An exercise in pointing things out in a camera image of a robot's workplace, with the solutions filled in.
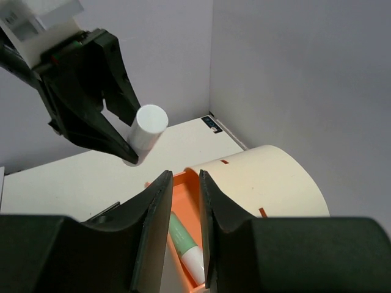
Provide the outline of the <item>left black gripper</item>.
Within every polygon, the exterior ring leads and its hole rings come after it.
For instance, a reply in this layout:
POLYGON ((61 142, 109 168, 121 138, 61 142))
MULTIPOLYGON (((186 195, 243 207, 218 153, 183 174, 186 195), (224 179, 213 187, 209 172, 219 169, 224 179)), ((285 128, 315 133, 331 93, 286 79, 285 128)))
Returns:
POLYGON ((102 114, 106 106, 131 125, 141 107, 117 37, 104 29, 82 31, 45 52, 33 74, 50 127, 79 147, 138 162, 138 155, 102 114))

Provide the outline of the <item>round beige orange organizer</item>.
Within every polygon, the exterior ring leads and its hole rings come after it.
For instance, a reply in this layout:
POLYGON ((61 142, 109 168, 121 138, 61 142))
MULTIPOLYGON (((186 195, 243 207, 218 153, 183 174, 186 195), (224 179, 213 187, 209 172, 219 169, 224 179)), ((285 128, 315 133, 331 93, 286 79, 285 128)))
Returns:
POLYGON ((223 193, 256 217, 328 217, 326 201, 308 172, 288 153, 265 145, 186 168, 174 176, 171 211, 197 245, 200 224, 200 171, 223 193))

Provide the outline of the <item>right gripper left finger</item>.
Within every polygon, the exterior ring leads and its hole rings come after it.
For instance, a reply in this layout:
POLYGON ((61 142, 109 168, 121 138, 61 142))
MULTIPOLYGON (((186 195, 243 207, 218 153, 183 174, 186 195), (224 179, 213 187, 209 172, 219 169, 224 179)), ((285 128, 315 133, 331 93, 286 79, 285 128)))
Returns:
POLYGON ((158 292, 174 177, 79 222, 64 215, 1 216, 2 292, 158 292))

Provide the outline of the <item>green white makeup tube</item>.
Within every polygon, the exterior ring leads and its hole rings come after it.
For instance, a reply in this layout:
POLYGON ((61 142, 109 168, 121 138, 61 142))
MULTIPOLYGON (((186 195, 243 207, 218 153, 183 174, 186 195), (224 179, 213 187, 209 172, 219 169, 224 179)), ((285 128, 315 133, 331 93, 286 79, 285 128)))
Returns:
POLYGON ((205 272, 203 251, 196 244, 180 219, 173 212, 170 214, 169 235, 180 261, 189 272, 196 285, 204 284, 205 272))

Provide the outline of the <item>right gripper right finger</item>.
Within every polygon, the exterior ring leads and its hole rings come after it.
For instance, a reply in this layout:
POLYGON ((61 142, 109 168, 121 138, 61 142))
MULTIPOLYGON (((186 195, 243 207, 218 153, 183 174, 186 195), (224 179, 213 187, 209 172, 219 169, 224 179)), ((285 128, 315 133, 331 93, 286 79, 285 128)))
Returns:
POLYGON ((366 217, 248 213, 201 171, 205 286, 211 292, 389 292, 390 239, 366 217))

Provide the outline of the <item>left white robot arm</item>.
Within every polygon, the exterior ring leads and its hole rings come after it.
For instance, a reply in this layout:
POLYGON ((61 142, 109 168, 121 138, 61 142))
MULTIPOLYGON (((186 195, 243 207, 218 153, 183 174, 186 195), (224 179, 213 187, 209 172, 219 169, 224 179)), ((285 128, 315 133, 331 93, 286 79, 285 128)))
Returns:
POLYGON ((42 53, 29 68, 1 32, 1 67, 35 88, 49 123, 71 143, 134 165, 139 156, 103 115, 131 126, 141 105, 123 63, 119 40, 104 29, 81 31, 42 53))

